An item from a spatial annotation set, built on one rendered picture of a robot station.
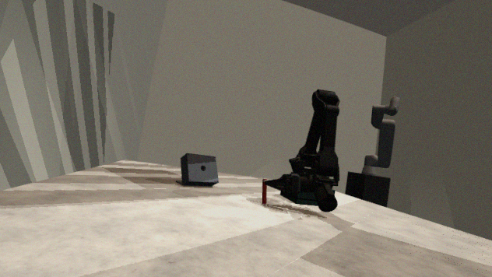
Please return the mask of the dark red peg with white band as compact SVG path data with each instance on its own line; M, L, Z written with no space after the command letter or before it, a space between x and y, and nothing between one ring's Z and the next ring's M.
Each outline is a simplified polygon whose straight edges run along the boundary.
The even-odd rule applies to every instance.
M265 185L265 181L267 181L267 179L262 179L262 203L266 203L267 197L267 185Z

